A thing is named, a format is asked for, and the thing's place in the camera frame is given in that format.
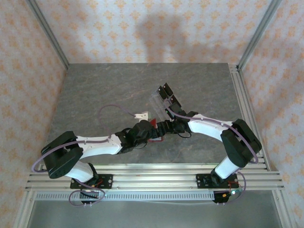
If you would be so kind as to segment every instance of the wall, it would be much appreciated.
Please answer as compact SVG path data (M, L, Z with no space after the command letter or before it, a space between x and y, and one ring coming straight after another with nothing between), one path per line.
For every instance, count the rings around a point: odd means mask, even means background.
M304 224L304 5L282 1L244 70L270 159Z
M270 0L38 0L70 63L237 64Z
M24 0L0 1L0 227L14 222L65 69Z

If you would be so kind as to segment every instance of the orange floral wallpaper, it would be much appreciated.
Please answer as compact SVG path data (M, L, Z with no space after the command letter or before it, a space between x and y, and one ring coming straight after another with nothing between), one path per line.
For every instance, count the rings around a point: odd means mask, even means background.
M25 0L0 1L0 227L14 222L65 69Z
M265 147L304 227L304 4L282 1L244 77Z
M270 0L38 0L70 63L237 64Z

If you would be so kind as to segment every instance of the black mounting plate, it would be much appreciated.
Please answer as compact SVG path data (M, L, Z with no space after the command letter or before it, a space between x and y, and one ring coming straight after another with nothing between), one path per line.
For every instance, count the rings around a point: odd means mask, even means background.
M113 174L98 174L98 180L103 180L101 184L96 186L99 189L111 189L113 185ZM86 187L79 184L75 179L71 180L71 189L87 189Z
M211 180L211 174L199 173L196 174L196 183L198 189L229 189L229 181L232 189L238 188L238 177L236 174L230 175L225 181L219 185L216 185Z

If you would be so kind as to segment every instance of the red object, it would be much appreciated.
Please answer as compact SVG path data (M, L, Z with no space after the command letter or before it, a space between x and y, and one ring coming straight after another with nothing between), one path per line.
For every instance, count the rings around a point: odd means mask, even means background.
M103 182L104 180L103 179L101 179L101 181L100 182L98 182L97 184L96 184L96 187L98 187L102 182Z
M152 125L154 128L156 128L156 119L152 119L152 120L150 121L150 123L151 123L151 125ZM161 141L163 141L163 138L162 138L162 137L158 137L158 138L156 138L156 139L149 139L148 141L149 141L149 142L161 142Z

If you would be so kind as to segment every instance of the aluminum frame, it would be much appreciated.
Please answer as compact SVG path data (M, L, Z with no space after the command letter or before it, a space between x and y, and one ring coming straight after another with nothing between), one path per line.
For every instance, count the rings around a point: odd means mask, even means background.
M66 201L69 191L38 191L35 201ZM101 192L93 193L102 197ZM71 200L95 201L88 196L73 194ZM214 192L208 190L193 191L107 191L103 201L203 201L214 200Z
M28 6L30 7L30 9L33 11L33 14L35 15L36 19L38 20L43 31L45 32L45 34L46 34L48 40L50 41L50 43L52 44L54 50L58 54L60 61L64 65L65 69L68 70L68 67L69 67L68 59L67 59L65 53L63 52L63 50L61 49L51 27L49 26L47 20L45 19L36 0L26 0L26 2L28 3Z
M242 117L260 138L242 73L237 71L236 65L229 65L229 69ZM247 180L247 190L271 190L282 227L295 228L295 220L279 172L270 171L265 150L258 154L258 159L258 164L248 164L242 169ZM95 165L95 168L98 173L114 174L113 188L110 190L112 193L122 191L195 193L200 191L197 189L195 174L210 173L215 166L216 164L113 164ZM243 184L242 177L238 176L238 179L240 184ZM31 173L14 228L27 226L38 192L71 192L69 184L70 179L67 177L51 180L45 173Z
M253 53L254 49L256 48L259 40L261 39L264 31L267 28L267 25L271 21L271 18L276 13L277 8L279 7L282 0L272 0L269 4L264 16L262 17L261 22L259 23L256 31L254 32L250 42L248 43L247 48L238 64L238 69L243 69L246 62L248 61L250 55Z

